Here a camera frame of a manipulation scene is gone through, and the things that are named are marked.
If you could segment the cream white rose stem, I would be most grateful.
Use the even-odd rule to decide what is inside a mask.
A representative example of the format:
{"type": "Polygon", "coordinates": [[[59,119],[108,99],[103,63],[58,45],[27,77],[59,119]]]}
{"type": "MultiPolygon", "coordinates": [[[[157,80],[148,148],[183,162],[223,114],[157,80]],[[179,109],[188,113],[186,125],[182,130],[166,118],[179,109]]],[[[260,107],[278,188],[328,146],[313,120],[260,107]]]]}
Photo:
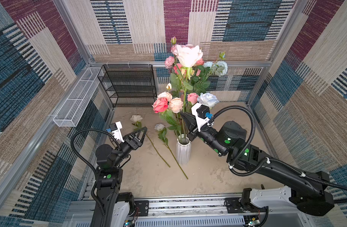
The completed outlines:
{"type": "MultiPolygon", "coordinates": [[[[139,114],[134,114],[132,115],[132,117],[130,118],[130,120],[133,122],[132,125],[135,126],[135,130],[139,130],[141,128],[143,128],[141,121],[143,120],[143,117],[139,114]]],[[[157,155],[162,159],[162,161],[170,168],[171,166],[168,164],[168,162],[162,157],[162,155],[158,152],[158,150],[156,149],[154,143],[152,142],[152,140],[149,138],[148,134],[146,134],[146,137],[149,139],[149,141],[151,142],[152,147],[154,148],[154,150],[156,151],[157,155]]]]}

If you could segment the white ribbed ceramic vase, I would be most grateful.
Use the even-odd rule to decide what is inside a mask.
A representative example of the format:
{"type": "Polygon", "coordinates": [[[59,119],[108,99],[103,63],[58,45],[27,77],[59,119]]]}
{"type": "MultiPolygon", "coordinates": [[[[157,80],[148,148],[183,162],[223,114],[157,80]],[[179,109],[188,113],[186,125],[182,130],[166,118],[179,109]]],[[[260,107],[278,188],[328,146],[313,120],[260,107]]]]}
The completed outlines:
{"type": "Polygon", "coordinates": [[[180,165],[185,165],[189,162],[191,154],[191,142],[184,134],[177,139],[176,159],[180,165]]]}

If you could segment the pale blue rose stem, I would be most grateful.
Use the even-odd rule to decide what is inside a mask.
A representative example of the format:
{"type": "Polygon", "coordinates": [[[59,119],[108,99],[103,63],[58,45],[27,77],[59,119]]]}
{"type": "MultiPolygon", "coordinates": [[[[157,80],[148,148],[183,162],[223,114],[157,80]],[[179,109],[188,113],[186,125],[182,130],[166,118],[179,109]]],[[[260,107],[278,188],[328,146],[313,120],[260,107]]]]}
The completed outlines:
{"type": "Polygon", "coordinates": [[[198,96],[197,101],[202,105],[208,106],[209,108],[213,108],[216,104],[219,103],[217,97],[209,92],[201,93],[198,96]]]}

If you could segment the coral pink rose stem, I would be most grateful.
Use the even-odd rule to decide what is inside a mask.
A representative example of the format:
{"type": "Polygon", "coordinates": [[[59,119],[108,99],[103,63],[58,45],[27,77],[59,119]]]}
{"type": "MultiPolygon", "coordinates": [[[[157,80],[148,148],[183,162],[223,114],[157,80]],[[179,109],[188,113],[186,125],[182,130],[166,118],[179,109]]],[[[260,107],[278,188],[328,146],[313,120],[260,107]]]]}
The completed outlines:
{"type": "Polygon", "coordinates": [[[153,111],[167,122],[167,129],[173,131],[177,137],[183,133],[182,123],[178,116],[179,111],[182,110],[182,105],[183,102],[179,98],[169,101],[167,97],[157,98],[153,104],[153,111]]]}

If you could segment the magenta rose stem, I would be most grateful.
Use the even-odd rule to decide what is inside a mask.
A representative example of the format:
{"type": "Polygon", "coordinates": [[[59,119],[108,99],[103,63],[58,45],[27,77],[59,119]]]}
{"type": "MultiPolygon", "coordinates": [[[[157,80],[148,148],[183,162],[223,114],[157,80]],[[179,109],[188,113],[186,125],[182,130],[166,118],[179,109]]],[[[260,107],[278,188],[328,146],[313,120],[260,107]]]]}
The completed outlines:
{"type": "Polygon", "coordinates": [[[182,65],[180,63],[175,63],[173,65],[173,71],[174,71],[175,74],[182,75],[182,70],[181,69],[182,69],[182,65]]]}

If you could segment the pink rose stem with bud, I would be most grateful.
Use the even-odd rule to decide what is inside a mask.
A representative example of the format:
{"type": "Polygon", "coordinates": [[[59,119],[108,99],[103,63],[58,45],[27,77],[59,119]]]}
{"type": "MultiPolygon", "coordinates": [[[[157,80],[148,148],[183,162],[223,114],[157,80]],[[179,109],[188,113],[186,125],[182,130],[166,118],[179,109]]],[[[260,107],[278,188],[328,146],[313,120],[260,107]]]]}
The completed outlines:
{"type": "Polygon", "coordinates": [[[195,63],[194,66],[200,66],[200,65],[203,65],[203,64],[204,64],[204,61],[203,61],[203,59],[201,58],[201,59],[199,59],[199,60],[195,63]]]}

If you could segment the eucalyptus and pale flower stem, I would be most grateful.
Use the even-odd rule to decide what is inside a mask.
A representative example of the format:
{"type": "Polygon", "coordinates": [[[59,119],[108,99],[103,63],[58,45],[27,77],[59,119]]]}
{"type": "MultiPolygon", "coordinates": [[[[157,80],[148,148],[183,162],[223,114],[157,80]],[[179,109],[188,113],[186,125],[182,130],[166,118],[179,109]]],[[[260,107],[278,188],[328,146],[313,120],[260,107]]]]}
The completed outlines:
{"type": "Polygon", "coordinates": [[[208,76],[224,76],[228,71],[228,65],[225,62],[225,52],[219,54],[219,59],[215,62],[207,61],[203,64],[208,76]]]}

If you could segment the pink carnation stem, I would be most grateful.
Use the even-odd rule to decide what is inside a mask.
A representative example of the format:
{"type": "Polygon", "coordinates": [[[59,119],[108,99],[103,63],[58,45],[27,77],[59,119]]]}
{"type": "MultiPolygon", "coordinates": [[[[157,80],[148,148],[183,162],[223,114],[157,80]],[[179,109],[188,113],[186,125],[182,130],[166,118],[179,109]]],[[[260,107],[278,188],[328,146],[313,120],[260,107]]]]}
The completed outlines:
{"type": "Polygon", "coordinates": [[[175,62],[177,62],[177,56],[178,56],[178,51],[177,51],[177,38],[176,37],[172,37],[171,38],[171,53],[173,54],[173,56],[169,56],[166,58],[165,60],[165,68],[166,69],[171,69],[174,65],[175,62]]]}

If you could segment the large blush rose stem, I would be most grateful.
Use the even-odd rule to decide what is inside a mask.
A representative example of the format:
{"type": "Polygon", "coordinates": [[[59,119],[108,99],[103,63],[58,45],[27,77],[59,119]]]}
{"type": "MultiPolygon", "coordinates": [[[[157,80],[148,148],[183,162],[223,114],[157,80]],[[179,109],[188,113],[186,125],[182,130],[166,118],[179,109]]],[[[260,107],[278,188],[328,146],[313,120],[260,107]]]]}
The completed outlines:
{"type": "Polygon", "coordinates": [[[190,80],[195,73],[194,65],[199,59],[202,58],[203,53],[198,45],[193,46],[189,44],[177,45],[177,51],[178,56],[177,62],[175,63],[180,63],[182,65],[182,75],[175,74],[172,67],[170,70],[170,82],[173,86],[173,90],[178,93],[177,96],[184,102],[184,107],[181,111],[184,112],[187,107],[186,94],[189,91],[193,91],[193,85],[190,84],[190,80]]]}

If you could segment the cream double rose stem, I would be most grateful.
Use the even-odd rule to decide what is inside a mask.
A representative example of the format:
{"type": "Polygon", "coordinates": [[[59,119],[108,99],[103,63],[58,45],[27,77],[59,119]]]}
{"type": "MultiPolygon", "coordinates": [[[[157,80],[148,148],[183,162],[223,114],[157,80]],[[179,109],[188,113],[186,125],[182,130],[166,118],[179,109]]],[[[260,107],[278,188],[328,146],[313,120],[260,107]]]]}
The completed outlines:
{"type": "Polygon", "coordinates": [[[166,85],[166,91],[157,96],[153,104],[153,111],[158,113],[160,118],[168,123],[169,130],[172,130],[179,139],[183,139],[184,129],[181,111],[183,110],[184,102],[177,94],[169,82],[166,85]]]}

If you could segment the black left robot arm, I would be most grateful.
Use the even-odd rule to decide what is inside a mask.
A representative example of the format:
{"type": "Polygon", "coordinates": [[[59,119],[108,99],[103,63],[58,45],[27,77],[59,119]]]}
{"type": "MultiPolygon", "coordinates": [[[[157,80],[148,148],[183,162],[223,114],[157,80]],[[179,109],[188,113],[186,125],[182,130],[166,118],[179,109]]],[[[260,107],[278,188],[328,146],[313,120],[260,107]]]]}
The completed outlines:
{"type": "Polygon", "coordinates": [[[97,148],[98,170],[92,192],[96,193],[99,202],[96,202],[92,227],[126,227],[126,218],[137,215],[139,208],[135,205],[133,194],[120,193],[123,177],[121,162],[143,145],[146,133],[147,127],[143,127],[124,136],[124,141],[116,148],[108,144],[97,148]]]}

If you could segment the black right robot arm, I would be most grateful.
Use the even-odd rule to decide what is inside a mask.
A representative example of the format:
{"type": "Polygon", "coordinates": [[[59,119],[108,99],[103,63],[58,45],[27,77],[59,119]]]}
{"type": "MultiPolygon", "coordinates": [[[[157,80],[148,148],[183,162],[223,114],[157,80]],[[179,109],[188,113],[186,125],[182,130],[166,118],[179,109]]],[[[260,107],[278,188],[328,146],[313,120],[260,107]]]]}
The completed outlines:
{"type": "Polygon", "coordinates": [[[333,196],[325,191],[326,186],[304,178],[310,176],[328,181],[329,176],[323,171],[312,173],[300,170],[297,174],[298,168],[279,163],[254,145],[245,146],[247,131],[235,121],[226,122],[217,131],[207,124],[199,126],[203,119],[192,114],[183,113],[182,117],[189,130],[190,141],[200,138],[218,155],[226,156],[227,161],[232,161],[244,149],[237,162],[229,166],[231,170],[242,173],[254,171],[283,184],[277,189],[244,189],[240,201],[243,209],[294,207],[312,216],[324,216],[334,208],[333,196]]]}

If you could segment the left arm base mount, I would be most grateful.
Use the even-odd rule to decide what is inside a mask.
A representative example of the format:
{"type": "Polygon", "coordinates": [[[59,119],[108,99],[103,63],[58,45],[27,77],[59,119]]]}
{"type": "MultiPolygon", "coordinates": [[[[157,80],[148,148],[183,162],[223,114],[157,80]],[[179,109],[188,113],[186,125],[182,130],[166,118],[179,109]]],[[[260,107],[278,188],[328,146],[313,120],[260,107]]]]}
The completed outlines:
{"type": "Polygon", "coordinates": [[[125,202],[129,206],[128,217],[147,217],[149,200],[136,200],[132,192],[119,193],[117,202],[125,202]]]}

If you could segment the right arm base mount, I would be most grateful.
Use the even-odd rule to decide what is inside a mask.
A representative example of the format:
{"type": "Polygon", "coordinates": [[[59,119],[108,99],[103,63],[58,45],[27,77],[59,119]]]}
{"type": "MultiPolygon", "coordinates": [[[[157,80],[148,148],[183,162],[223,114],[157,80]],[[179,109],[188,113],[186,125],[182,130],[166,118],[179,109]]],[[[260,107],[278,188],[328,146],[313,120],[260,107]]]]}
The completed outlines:
{"type": "Polygon", "coordinates": [[[257,207],[251,203],[250,193],[252,192],[251,188],[243,189],[241,197],[230,197],[225,198],[224,206],[227,208],[229,214],[232,213],[261,213],[265,212],[265,207],[257,207]]]}

